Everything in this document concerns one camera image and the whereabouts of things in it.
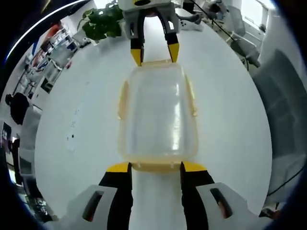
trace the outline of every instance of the office chair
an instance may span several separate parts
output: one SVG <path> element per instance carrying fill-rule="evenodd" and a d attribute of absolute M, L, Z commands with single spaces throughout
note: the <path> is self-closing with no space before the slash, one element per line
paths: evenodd
<path fill-rule="evenodd" d="M 307 155 L 307 93 L 290 60 L 276 50 L 252 75 L 265 107 L 272 140 L 269 194 L 304 166 Z M 286 201 L 299 176 L 267 197 Z"/>
<path fill-rule="evenodd" d="M 246 32 L 244 22 L 242 19 L 241 10 L 236 7 L 228 6 L 229 15 L 233 25 L 233 31 L 231 33 L 231 37 L 235 40 L 233 41 L 231 38 L 228 38 L 226 42 L 228 43 L 231 40 L 230 47 L 239 55 L 246 57 L 248 62 L 256 67 L 260 66 L 258 62 L 258 57 L 260 55 L 257 47 L 252 42 L 245 39 L 243 36 L 245 34 L 249 34 L 250 36 L 258 39 L 254 35 Z"/>

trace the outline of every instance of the potted plant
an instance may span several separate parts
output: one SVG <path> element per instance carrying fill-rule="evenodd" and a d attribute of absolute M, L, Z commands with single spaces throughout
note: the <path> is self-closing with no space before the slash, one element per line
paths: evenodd
<path fill-rule="evenodd" d="M 117 4 L 109 3 L 104 9 L 90 9 L 83 13 L 78 24 L 82 25 L 86 36 L 96 43 L 106 37 L 122 36 L 120 23 L 123 22 L 122 10 Z"/>

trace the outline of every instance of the table surface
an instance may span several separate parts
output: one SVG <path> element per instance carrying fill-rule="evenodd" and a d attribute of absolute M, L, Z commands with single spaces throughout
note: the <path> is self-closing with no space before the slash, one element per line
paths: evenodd
<path fill-rule="evenodd" d="M 169 58 L 158 23 L 157 18 L 145 20 L 144 61 Z M 210 27 L 203 26 L 203 32 L 178 34 L 177 62 L 193 84 L 198 109 L 199 150 L 191 161 L 205 165 L 216 182 L 238 192 L 258 214 L 268 192 L 272 165 L 265 109 L 237 55 Z M 98 184 L 107 167 L 122 161 L 118 154 L 118 99 L 121 86 L 135 67 L 130 42 L 107 39 L 78 51 L 70 69 L 55 83 L 36 136 L 35 172 L 39 190 L 59 218 L 66 213 L 69 200 L 89 185 Z M 81 104 L 84 112 L 74 130 L 75 148 L 71 151 L 67 135 Z M 140 194 L 145 189 L 135 188 L 141 187 L 142 181 L 147 181 L 150 189 L 160 178 L 165 187 L 171 184 L 167 181 L 179 180 L 179 175 L 158 175 L 152 183 L 144 174 L 133 172 L 133 178 L 141 178 L 133 185 L 134 194 Z M 170 186 L 168 196 L 174 189 L 178 193 L 178 182 Z M 164 190 L 154 190 L 151 195 L 160 196 Z M 180 194 L 172 202 L 180 202 Z M 138 216 L 132 212 L 130 221 L 135 218 Z"/>

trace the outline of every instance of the cable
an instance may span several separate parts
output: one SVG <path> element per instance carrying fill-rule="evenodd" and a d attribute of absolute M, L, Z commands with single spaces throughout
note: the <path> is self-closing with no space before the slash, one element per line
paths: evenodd
<path fill-rule="evenodd" d="M 211 18 L 211 17 L 209 16 L 209 14 L 208 14 L 206 11 L 204 11 L 204 10 L 202 9 L 202 7 L 200 7 L 199 4 L 197 4 L 194 0 L 189 0 L 189 1 L 193 2 L 193 3 L 194 3 L 204 14 L 206 14 L 206 15 L 208 16 L 208 18 Z M 226 31 L 226 30 L 224 30 L 214 19 L 211 19 L 211 20 L 212 20 L 212 22 L 213 22 L 214 24 L 217 25 L 217 27 L 220 28 L 220 30 L 222 30 L 225 34 L 227 34 L 228 37 L 230 37 L 231 40 L 233 40 L 234 42 L 236 42 L 237 46 L 241 49 L 242 53 L 244 53 L 244 51 L 242 50 L 242 48 L 239 46 L 238 42 L 237 42 L 237 41 Z M 244 58 L 245 58 L 245 61 L 246 61 L 246 68 L 247 68 L 247 70 L 249 71 L 248 59 L 247 59 L 246 56 L 244 56 Z"/>
<path fill-rule="evenodd" d="M 284 182 L 281 186 L 279 186 L 278 188 L 276 188 L 273 192 L 269 193 L 267 195 L 271 196 L 272 194 L 276 193 L 279 189 L 281 189 L 282 187 L 284 187 L 287 183 L 289 183 L 293 178 L 295 178 L 297 175 L 299 175 L 299 173 L 304 169 L 305 166 L 303 166 L 296 174 L 294 174 L 289 180 L 287 180 L 286 182 Z"/>

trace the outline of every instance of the clear plastic container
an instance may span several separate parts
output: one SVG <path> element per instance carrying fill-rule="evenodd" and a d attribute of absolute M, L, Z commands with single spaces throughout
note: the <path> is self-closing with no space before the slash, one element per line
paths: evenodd
<path fill-rule="evenodd" d="M 172 164 L 197 153 L 196 108 L 190 81 L 177 63 L 137 67 L 124 83 L 119 152 L 137 164 Z"/>

